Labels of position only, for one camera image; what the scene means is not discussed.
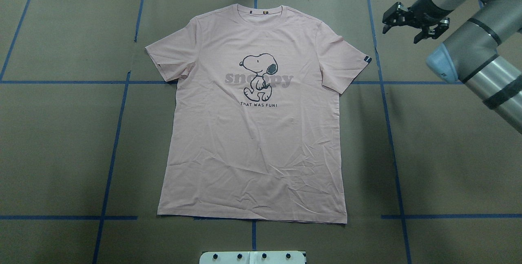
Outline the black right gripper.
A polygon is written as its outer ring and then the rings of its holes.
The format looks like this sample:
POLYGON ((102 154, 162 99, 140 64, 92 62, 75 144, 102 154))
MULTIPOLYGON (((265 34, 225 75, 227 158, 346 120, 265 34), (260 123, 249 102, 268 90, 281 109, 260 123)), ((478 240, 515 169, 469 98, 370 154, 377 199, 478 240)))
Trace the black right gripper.
POLYGON ((431 7, 427 11, 423 11, 420 7, 406 7, 402 2, 397 2, 394 8, 394 11, 386 11, 383 14, 383 35, 393 27, 410 26, 420 30, 414 37, 414 44, 417 44, 433 36, 440 36, 449 30, 449 17, 431 7))

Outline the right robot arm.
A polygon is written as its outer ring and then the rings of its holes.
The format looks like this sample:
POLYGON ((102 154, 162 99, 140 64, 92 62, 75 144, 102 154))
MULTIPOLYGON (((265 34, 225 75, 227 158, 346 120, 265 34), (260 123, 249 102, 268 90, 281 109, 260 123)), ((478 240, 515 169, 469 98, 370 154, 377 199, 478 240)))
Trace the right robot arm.
MULTIPOLYGON (((449 14, 466 0, 396 2, 383 15, 383 33, 395 26, 420 32, 414 43, 437 39, 449 28, 449 14)), ((482 8, 441 43, 426 59, 446 82, 462 82, 490 110, 521 131, 521 71, 498 54, 498 47, 521 32, 521 0, 479 0, 482 8)))

